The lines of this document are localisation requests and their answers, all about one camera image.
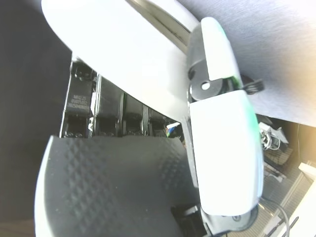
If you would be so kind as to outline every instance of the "black textured pad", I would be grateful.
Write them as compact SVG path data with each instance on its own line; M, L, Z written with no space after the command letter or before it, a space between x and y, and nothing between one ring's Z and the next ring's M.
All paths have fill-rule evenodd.
M38 237L43 225L54 237L180 237L171 207L198 202L178 139L52 137L43 170Z

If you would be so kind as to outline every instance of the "gray cable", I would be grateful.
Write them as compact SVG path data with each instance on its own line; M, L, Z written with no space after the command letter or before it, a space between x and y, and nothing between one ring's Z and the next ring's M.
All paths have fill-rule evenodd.
M286 233L286 237L290 237L290 222L289 222L289 220L288 220L287 214L286 214L285 210L283 209L283 207L281 207L281 206L280 206L279 204L277 204L275 201L272 201L272 200L270 200L270 199L268 199L268 198L266 198L266 197L264 197L264 196L262 196L261 199L262 199L263 201L268 201L268 202L274 204L274 205L277 206L278 209L282 212L282 214L283 214L283 216L284 216L284 218L285 218L285 225L286 225L286 232L285 232L285 233Z

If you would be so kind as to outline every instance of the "round hole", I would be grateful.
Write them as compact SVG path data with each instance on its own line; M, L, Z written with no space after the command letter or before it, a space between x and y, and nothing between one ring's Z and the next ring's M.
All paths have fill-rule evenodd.
M207 82L202 83L201 88L202 90L207 90L209 89L210 86L211 86L210 83L207 81Z

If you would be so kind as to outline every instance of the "black surface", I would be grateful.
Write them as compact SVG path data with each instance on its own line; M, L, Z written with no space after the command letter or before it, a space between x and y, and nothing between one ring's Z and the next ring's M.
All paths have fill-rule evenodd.
M52 139L41 167L48 219L36 216L41 229L55 237L182 236L171 208L199 198L178 139Z
M0 222L33 218L42 154L57 134L70 51L43 15L0 0Z

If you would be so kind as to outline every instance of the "dark wall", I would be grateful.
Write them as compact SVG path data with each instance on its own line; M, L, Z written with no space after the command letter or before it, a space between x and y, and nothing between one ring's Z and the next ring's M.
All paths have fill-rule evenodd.
M36 179L59 131L71 52L43 15L0 0L0 222L33 218Z

